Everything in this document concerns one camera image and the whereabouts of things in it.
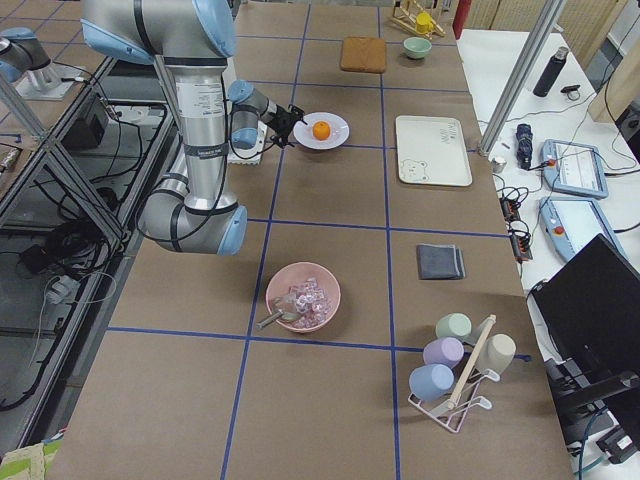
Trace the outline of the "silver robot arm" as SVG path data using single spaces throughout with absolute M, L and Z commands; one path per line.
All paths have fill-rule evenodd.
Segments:
M 139 218 L 174 252 L 236 254 L 247 210 L 228 181 L 229 153 L 256 146 L 259 127 L 285 147 L 303 111 L 284 108 L 252 84 L 223 81 L 236 54 L 230 1 L 86 1 L 85 42 L 115 59 L 152 65 L 179 129 L 179 153 Z

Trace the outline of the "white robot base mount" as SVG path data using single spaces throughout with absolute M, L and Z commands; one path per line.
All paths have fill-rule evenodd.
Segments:
M 267 127 L 259 122 L 257 126 L 257 139 L 250 149 L 239 148 L 231 145 L 227 160 L 230 164 L 238 165 L 258 165 L 262 158 L 262 151 L 265 148 Z

